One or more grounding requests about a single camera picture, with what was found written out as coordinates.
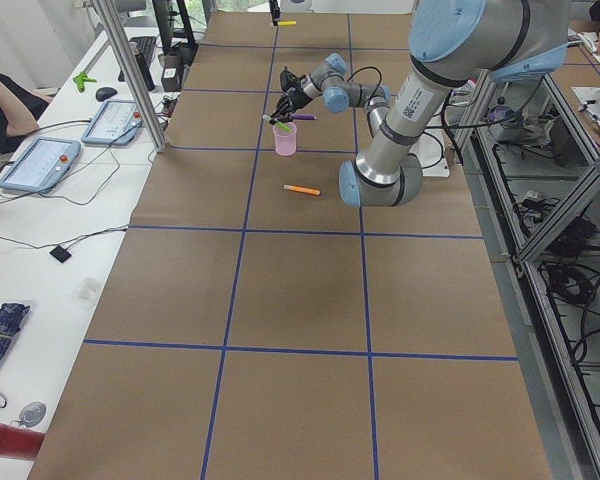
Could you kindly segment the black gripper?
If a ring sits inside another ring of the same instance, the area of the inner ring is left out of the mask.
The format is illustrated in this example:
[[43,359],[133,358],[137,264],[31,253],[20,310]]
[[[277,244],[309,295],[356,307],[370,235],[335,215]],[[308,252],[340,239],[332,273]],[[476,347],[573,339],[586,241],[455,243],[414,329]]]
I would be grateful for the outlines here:
[[[269,11],[271,21],[276,23],[280,20],[280,6],[277,0],[269,0]],[[282,86],[283,95],[277,101],[273,112],[269,115],[280,123],[288,123],[293,120],[295,111],[303,109],[312,102],[312,98],[305,92],[302,83],[286,84]]]

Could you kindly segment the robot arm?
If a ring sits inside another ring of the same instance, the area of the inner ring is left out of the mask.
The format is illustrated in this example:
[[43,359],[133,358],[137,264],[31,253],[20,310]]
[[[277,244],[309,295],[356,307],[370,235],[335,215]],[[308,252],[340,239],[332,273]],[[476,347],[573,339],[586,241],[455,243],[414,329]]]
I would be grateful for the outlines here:
[[341,165],[341,198],[354,207],[402,205],[422,185],[412,146],[448,94],[478,69],[495,82],[556,70],[565,60],[569,21],[567,1],[419,1],[409,33],[412,70],[394,102],[383,86],[346,79],[346,63],[331,54],[309,74],[284,71],[283,95],[266,119],[287,123],[316,98],[333,113],[363,109],[373,140]]

